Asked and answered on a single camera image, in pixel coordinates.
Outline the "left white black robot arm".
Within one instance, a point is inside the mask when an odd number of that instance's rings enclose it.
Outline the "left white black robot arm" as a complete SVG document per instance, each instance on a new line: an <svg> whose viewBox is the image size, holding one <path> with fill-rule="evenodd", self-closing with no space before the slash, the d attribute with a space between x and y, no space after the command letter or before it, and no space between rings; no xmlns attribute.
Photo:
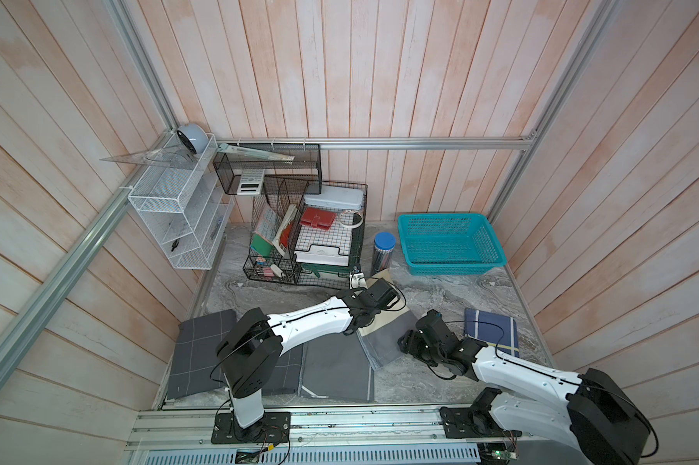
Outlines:
<svg viewBox="0 0 699 465"><path fill-rule="evenodd" d="M322 303L288 313L249 310L219 343L211 371L227 386L235 424L246 430L262 422L262 389L284 353L325 335L353 334L381 313L406 306L394 284L378 279L368 288L342 290Z"/></svg>

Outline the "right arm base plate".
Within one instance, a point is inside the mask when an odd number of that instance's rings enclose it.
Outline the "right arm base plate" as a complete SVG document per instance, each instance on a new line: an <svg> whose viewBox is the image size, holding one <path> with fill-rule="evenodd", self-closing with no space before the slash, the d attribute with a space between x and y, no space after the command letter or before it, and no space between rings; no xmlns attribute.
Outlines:
<svg viewBox="0 0 699 465"><path fill-rule="evenodd" d="M447 439L506 438L523 436L520 430L505 430L488 411L476 407L440 407L438 411Z"/></svg>

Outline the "beige and grey pillowcase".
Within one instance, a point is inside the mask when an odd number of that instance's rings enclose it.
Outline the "beige and grey pillowcase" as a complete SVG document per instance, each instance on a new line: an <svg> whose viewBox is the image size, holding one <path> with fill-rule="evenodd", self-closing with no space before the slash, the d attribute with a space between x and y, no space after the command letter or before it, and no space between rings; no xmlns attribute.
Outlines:
<svg viewBox="0 0 699 465"><path fill-rule="evenodd" d="M384 269L369 278L367 284L371 286L380 279L394 287L390 269ZM380 370L402 355L398 340L408 331L415 329L417 321L417 317L407 307L402 293L395 287L394 290L399 296L395 298L391 308L380 312L368 327L358 331L360 345L374 371Z"/></svg>

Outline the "dark grey checked pillowcase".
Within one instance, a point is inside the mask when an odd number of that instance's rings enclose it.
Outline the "dark grey checked pillowcase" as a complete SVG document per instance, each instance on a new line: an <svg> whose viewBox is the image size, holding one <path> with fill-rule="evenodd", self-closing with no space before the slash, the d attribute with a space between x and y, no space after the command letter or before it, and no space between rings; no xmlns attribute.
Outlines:
<svg viewBox="0 0 699 465"><path fill-rule="evenodd" d="M296 394L301 384L303 362L303 345L299 345L280 356L275 370L262 389L263 394Z"/></svg>

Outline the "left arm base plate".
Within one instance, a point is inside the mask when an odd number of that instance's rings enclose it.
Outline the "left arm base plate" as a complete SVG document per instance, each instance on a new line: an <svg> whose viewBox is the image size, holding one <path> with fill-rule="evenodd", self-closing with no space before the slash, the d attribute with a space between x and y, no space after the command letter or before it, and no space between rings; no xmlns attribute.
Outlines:
<svg viewBox="0 0 699 465"><path fill-rule="evenodd" d="M291 414L267 412L261 420L248 427L238 424L231 412L215 416L211 443L214 445L268 443L279 445L289 439Z"/></svg>

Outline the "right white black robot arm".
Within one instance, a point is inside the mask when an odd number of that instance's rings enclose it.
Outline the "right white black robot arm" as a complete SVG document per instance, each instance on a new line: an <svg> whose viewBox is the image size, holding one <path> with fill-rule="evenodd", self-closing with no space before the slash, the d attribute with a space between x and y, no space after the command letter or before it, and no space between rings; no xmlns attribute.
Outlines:
<svg viewBox="0 0 699 465"><path fill-rule="evenodd" d="M648 418L606 373L549 368L498 345L457 336L429 311L398 341L402 353L453 378L485 384L471 404L469 428L479 436L531 433L581 451L593 464L637 464L659 443Z"/></svg>

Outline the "plain grey pillowcase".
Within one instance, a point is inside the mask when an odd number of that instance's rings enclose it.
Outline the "plain grey pillowcase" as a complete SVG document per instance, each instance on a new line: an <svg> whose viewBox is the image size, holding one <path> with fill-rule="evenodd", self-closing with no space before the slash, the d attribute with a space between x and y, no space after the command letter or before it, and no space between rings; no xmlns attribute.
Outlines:
<svg viewBox="0 0 699 465"><path fill-rule="evenodd" d="M300 395L369 403L375 376L357 335L329 334L305 344Z"/></svg>

